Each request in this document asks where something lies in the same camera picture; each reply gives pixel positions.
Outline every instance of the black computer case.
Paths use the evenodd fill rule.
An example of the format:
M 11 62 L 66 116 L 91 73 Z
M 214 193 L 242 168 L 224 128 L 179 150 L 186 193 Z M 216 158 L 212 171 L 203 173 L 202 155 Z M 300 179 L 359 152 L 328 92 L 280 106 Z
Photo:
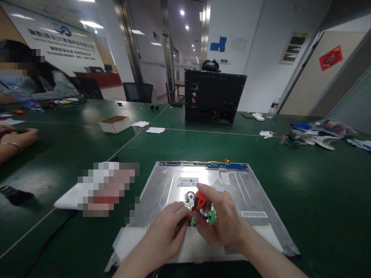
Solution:
M 185 121 L 232 125 L 246 75 L 185 70 Z

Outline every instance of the blue circuit board strip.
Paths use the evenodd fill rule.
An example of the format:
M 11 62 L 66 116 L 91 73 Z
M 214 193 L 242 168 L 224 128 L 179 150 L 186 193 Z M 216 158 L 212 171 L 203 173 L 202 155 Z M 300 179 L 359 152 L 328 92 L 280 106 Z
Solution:
M 227 170 L 248 170 L 247 163 L 223 163 L 223 162 L 188 162 L 188 161 L 160 161 L 160 165 L 166 166 L 203 166 L 209 170 L 218 170 L 220 168 Z

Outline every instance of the long hair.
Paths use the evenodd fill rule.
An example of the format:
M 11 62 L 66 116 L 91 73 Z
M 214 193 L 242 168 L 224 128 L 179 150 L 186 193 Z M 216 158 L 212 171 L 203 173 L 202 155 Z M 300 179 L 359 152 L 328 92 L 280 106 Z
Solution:
M 29 75 L 37 85 L 41 93 L 45 92 L 39 77 L 43 77 L 51 86 L 55 86 L 53 78 L 53 71 L 60 71 L 64 76 L 71 82 L 75 88 L 81 94 L 82 88 L 80 84 L 75 82 L 66 73 L 53 66 L 51 63 L 44 61 L 44 57 L 40 56 L 40 52 L 37 49 L 31 49 L 19 41 L 3 40 L 0 42 L 0 59 L 7 63 L 32 63 L 31 75 Z

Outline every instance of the white cardboard box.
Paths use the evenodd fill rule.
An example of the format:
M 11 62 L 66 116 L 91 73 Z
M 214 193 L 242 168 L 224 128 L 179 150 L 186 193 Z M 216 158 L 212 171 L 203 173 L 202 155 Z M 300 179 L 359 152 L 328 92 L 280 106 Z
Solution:
M 104 132 L 119 133 L 129 127 L 131 127 L 131 121 L 129 117 L 125 116 L 114 116 L 99 122 L 100 127 Z

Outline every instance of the red reception desk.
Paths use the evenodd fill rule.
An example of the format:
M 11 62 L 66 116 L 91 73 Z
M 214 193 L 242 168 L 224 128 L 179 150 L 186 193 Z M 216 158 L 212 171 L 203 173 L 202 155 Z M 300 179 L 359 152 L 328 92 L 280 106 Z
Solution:
M 100 88 L 113 87 L 113 86 L 122 86 L 120 76 L 118 73 L 79 73 L 74 72 L 76 77 L 87 77 L 94 78 Z

